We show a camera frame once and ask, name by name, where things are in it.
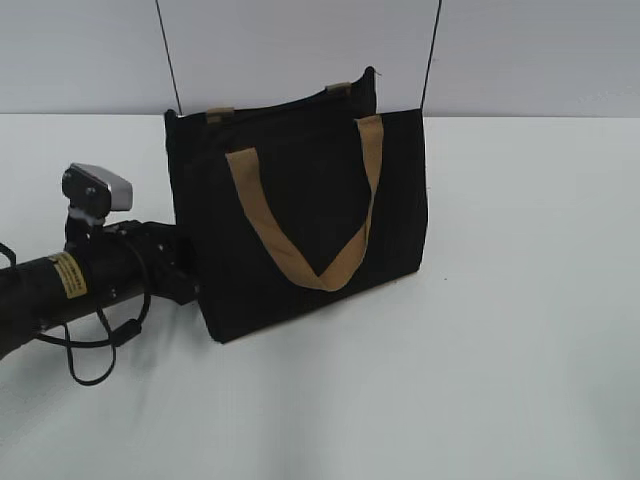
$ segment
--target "gray wall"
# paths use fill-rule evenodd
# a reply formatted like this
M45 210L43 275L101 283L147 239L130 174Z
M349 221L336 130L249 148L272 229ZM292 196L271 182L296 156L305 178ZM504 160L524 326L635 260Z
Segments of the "gray wall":
M160 0L185 113L380 71L419 103L436 0ZM639 116L636 0L444 0L433 115ZM153 0L3 0L0 113L176 107Z

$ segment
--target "label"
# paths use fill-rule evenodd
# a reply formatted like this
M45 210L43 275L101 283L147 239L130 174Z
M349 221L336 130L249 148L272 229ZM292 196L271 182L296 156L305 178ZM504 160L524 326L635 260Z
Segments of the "label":
M87 294L87 282L82 276L82 270L76 259L67 252L58 253L49 257L60 276L67 298L77 298Z

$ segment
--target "black tote bag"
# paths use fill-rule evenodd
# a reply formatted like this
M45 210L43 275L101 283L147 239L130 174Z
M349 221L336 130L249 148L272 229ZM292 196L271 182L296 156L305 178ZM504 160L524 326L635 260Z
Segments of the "black tote bag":
M217 341L418 270L422 113L376 115L372 69L285 106L166 118L176 218Z

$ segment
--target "black cylinder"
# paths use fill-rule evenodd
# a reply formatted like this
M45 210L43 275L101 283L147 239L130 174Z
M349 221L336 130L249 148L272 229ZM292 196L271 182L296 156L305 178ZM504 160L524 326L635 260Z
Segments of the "black cylinder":
M0 359L44 330L143 291L136 256L107 235L0 270Z

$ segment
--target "black cable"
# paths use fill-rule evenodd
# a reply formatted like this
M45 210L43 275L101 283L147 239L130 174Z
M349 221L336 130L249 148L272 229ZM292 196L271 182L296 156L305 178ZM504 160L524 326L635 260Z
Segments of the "black cable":
M0 253L7 257L7 260L9 260L9 264L11 265L11 267L16 266L17 257L15 252L7 247L4 243L0 243Z
M171 62L171 55L169 54L169 43L167 42L167 34L164 31L164 21L162 20L162 13L160 12L160 5L156 0L156 10L158 11L158 20L160 21L160 30L162 30L162 40L164 41L164 51L167 54L167 62L169 63L169 71L171 72L171 81L173 82L173 91L176 94L176 102L178 103L178 112L182 115L182 105L180 104L180 95L178 95L178 87L176 85L176 76L173 73L173 63Z
M431 73L431 64L433 63L433 51L436 45L436 36L438 35L438 26L440 25L440 12L442 11L442 1L438 0L438 10L436 11L436 19L433 22L433 35L431 37L431 49L429 50L429 61L427 62L427 72L424 75L424 85L422 87L422 100L420 100L420 110L424 110L424 102L427 99L427 85L429 84L429 74Z
M102 324L105 332L107 332L107 338L105 340L97 340L97 341L74 341L71 340L71 335L69 332L69 327L66 324L63 324L64 328L64 339L53 337L50 335L39 334L36 336L38 340L41 340L46 343L50 343L53 345L60 345L65 347L67 351L67 364L69 366L69 373L71 377L78 382L80 385L90 387L94 385L98 385L111 375L113 369L116 365L116 347L120 347L124 345L126 342L131 340L133 337L138 335L142 331L142 323L147 318L147 314L149 313L149 309L151 308L151 282L149 277L149 271L147 270L147 266L140 255L140 252L125 238L123 237L114 237L118 242L122 243L126 248L133 253L140 264L140 271L142 273L142 281L143 281L143 302L142 307L140 309L140 313L138 314L138 318L130 319L124 324L120 325L115 330L111 329L109 325L109 321L104 314L104 310L100 306L97 298L96 298L96 314L100 323ZM93 283L93 275L89 270L89 278L91 278L91 283ZM111 365L107 371L102 374L100 377L92 379L92 380L83 380L79 378L75 371L74 359L73 359L73 349L74 348L101 348L101 347L111 347Z

